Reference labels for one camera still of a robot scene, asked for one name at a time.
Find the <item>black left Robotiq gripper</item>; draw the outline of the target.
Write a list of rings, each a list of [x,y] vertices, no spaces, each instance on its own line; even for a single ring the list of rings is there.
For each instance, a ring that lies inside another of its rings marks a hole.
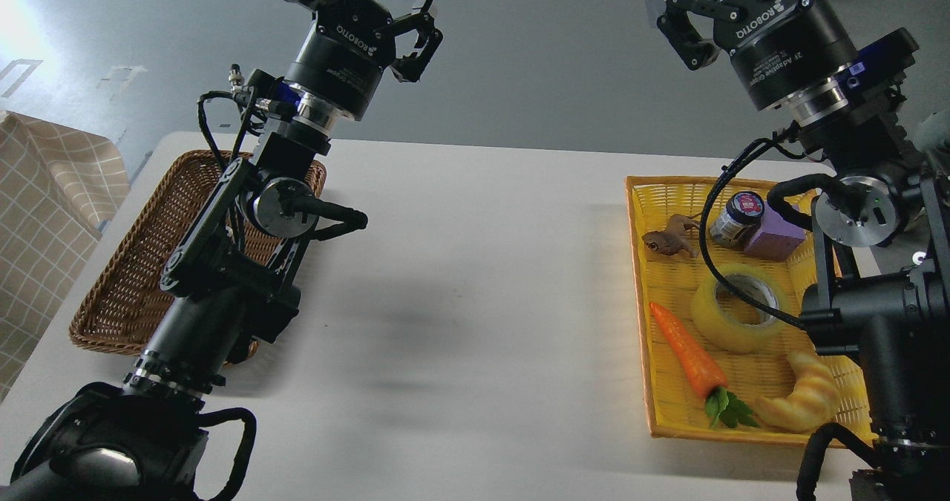
[[[376,0],[282,0],[318,12],[286,81],[361,121],[390,67],[398,82],[418,82],[439,45],[435,0],[416,0],[406,14],[391,13]],[[384,27],[384,36],[376,28]],[[395,58],[395,39],[415,32],[413,51]]]

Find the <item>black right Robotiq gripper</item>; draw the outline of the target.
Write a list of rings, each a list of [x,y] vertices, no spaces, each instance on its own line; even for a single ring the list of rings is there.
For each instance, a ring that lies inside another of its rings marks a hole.
[[[857,57],[827,0],[722,0],[733,22],[715,22],[715,44],[689,15],[715,18],[716,0],[663,0],[656,25],[691,71],[712,64],[721,48],[754,108],[764,110],[804,91]]]

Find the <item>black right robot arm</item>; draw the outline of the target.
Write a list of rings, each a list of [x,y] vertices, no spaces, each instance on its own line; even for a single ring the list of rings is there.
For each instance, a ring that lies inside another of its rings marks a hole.
[[[872,444],[824,422],[812,433],[796,496],[815,497],[831,441],[865,461],[854,500],[948,498],[948,178],[898,122],[900,85],[919,45],[898,28],[856,48],[827,0],[663,0],[658,29],[689,69],[726,53],[757,109],[784,106],[787,129],[726,166],[700,215],[751,160],[783,143],[820,151],[832,175],[778,183],[784,220],[811,231],[816,282],[793,316],[739,298],[803,330],[818,355],[862,370]]]

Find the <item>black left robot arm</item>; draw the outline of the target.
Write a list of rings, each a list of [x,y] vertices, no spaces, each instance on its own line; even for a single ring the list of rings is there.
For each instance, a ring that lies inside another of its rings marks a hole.
[[[203,412],[221,369],[274,342],[298,314],[294,285],[313,241],[362,230],[367,215],[306,183],[337,119],[360,121],[386,69],[417,82],[442,41],[434,0],[394,17],[376,0],[283,0],[312,24],[282,77],[238,65],[197,102],[217,185],[164,264],[174,297],[121,387],[93,382],[49,416],[14,465],[4,500],[194,500],[208,430],[242,425],[217,500],[240,491],[257,438],[244,407]]]

